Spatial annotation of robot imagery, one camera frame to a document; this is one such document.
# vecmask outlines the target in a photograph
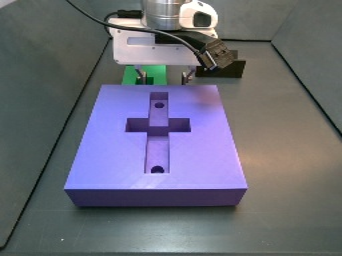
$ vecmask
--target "circular hole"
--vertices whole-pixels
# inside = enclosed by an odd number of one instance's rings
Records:
[[[164,173],[165,170],[161,166],[155,166],[152,169],[151,169],[151,173]]]
[[[155,103],[155,107],[156,108],[163,108],[164,106],[165,106],[165,104],[163,102]]]

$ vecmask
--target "cross-shaped slot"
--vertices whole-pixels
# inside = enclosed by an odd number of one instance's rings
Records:
[[[127,118],[125,132],[145,132],[147,174],[169,173],[169,133],[191,132],[189,118],[168,118],[168,93],[149,95],[148,118]]]

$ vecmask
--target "cable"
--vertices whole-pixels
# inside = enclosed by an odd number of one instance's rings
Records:
[[[113,15],[117,15],[117,12],[111,12],[111,13],[108,13],[107,15],[105,15],[105,17],[104,17],[104,19],[103,19],[103,22],[108,22],[108,19],[111,18],[111,16],[113,16]],[[112,35],[111,35],[111,32],[109,32],[109,29],[108,29],[108,27],[107,26],[104,26],[104,30],[105,30],[105,32],[107,32],[107,34],[109,35],[109,37],[112,38]]]
[[[93,20],[95,22],[97,22],[99,24],[101,24],[103,26],[115,28],[115,29],[120,29],[120,30],[127,30],[127,31],[137,31],[137,32],[143,32],[143,33],[152,33],[152,34],[161,34],[172,39],[175,39],[179,43],[181,43],[195,54],[195,56],[197,57],[200,55],[199,51],[196,50],[195,47],[192,47],[192,45],[185,42],[181,38],[168,34],[164,31],[156,30],[156,29],[151,29],[151,28],[135,28],[135,27],[125,27],[125,26],[120,26],[120,25],[115,25],[111,24],[108,22],[103,22],[101,20],[96,19],[95,17],[91,16],[91,14],[88,14],[85,11],[83,11],[69,0],[65,0],[68,2],[68,4],[80,12],[83,13],[91,20]]]

